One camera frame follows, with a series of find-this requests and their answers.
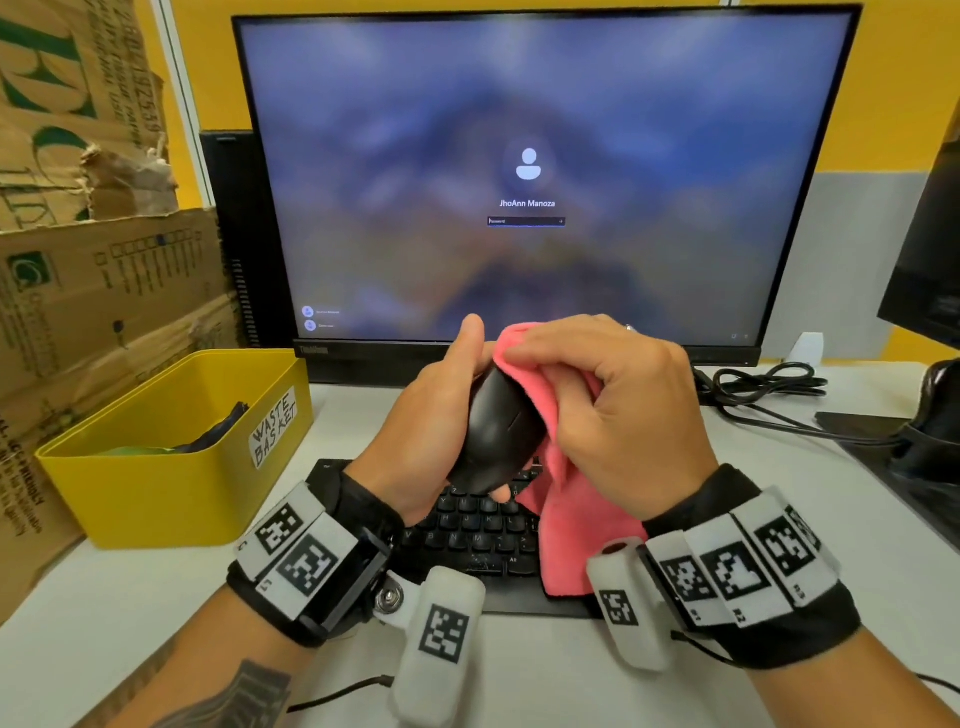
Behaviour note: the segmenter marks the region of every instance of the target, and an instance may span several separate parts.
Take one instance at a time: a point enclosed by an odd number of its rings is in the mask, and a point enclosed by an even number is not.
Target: black keyboard
[[[318,460],[314,472],[344,468],[348,460]],[[540,474],[540,466],[519,473],[514,496]],[[313,474],[307,481],[316,480]],[[404,530],[388,569],[420,583],[436,566],[477,576],[487,587],[484,612],[602,619],[594,595],[547,596],[540,582],[540,518],[511,500],[497,503],[444,488],[430,515]]]
[[[510,486],[514,496],[538,474],[539,469],[520,473]],[[474,576],[537,577],[539,523],[515,500],[497,503],[447,487],[430,515],[403,532],[390,568],[412,581],[436,566]]]

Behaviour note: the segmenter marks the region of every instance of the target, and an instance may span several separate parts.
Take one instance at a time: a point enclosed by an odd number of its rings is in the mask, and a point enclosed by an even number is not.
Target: desk
[[[825,368],[823,400],[771,400],[804,422],[817,408],[909,417],[924,367]],[[318,458],[355,457],[396,390],[311,387],[316,422],[266,512]],[[843,564],[864,622],[908,666],[960,684],[960,555],[838,447],[741,428],[705,411],[721,461],[778,484]],[[146,660],[223,583],[229,547],[100,551],[81,544],[0,628],[4,726],[69,728]],[[613,656],[603,623],[485,616],[458,728],[706,726],[767,728],[738,671],[678,645],[677,668],[647,676]],[[402,635],[371,623],[326,646],[295,699],[396,670]],[[957,696],[936,689],[960,712]],[[366,688],[284,725],[393,726],[382,688]]]

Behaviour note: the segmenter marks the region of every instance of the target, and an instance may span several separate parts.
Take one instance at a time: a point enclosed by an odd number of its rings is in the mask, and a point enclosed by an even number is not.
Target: forearm
[[[278,725],[294,679],[315,654],[224,587],[180,630],[167,664],[108,728]]]
[[[779,728],[960,728],[960,716],[862,627],[811,660],[748,675]]]

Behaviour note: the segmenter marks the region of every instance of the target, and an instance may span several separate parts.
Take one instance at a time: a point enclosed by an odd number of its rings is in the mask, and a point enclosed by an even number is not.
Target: microfiber cloth
[[[603,545],[626,536],[646,541],[643,524],[606,500],[557,446],[558,405],[553,385],[539,369],[521,369],[503,358],[503,352],[523,340],[523,333],[538,324],[507,327],[497,339],[493,361],[523,387],[546,423],[547,439],[538,455],[543,473],[517,496],[516,501],[540,516],[540,577],[552,596],[592,594],[587,579],[587,559]],[[593,396],[602,384],[583,372]]]

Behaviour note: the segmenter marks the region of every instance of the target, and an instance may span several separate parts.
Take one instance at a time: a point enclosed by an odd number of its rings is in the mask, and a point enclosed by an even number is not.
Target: computer monitor
[[[917,205],[879,316],[960,348],[960,104]]]
[[[315,379],[463,317],[607,313],[756,363],[859,6],[234,18]]]

